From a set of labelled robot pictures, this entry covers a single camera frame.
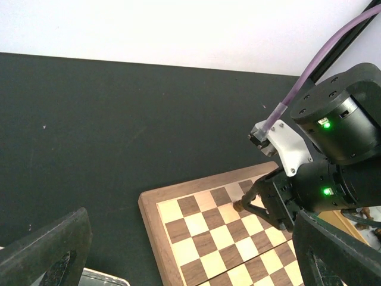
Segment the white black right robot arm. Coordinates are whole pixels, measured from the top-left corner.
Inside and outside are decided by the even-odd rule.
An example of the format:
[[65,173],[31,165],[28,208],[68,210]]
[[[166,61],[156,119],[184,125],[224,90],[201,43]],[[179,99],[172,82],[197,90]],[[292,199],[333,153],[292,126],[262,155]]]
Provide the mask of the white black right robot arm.
[[310,89],[291,110],[300,128],[282,120],[257,123],[249,138],[282,165],[234,203],[279,230],[292,232],[299,212],[338,210],[378,228],[357,209],[380,205],[380,69],[360,63]]

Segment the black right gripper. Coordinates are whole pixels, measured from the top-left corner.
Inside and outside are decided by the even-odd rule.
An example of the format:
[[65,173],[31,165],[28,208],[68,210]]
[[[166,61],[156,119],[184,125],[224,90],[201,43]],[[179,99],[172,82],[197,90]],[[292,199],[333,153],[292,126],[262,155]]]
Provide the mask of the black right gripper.
[[[256,180],[243,195],[242,205],[276,229],[284,226],[293,232],[301,211],[321,213],[368,207],[369,198],[360,194],[356,179],[358,176],[348,166],[328,160],[303,164],[293,177],[280,167]],[[252,203],[258,196],[263,207]]]

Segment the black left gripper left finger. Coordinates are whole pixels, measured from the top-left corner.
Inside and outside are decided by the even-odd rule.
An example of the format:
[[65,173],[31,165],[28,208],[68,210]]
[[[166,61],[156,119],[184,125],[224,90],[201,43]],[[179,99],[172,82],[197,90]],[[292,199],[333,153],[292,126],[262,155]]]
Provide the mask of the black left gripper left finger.
[[1,250],[1,285],[78,285],[92,243],[85,208]]

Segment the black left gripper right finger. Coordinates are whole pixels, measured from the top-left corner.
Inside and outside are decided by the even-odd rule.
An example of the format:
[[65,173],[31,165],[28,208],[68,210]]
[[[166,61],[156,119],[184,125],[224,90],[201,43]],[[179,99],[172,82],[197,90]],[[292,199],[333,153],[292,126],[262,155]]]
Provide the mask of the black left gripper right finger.
[[305,285],[380,285],[380,253],[316,215],[299,212],[292,240]]

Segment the dark chess piece king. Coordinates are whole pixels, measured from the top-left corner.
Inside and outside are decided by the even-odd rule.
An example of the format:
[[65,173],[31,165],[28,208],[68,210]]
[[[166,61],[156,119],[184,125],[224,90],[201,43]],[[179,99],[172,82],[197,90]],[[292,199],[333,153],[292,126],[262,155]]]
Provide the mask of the dark chess piece king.
[[241,200],[239,200],[239,201],[235,201],[235,202],[233,203],[233,208],[234,208],[238,213],[242,212],[242,211],[244,210],[244,207],[243,207],[243,205],[242,205],[242,201],[241,201]]

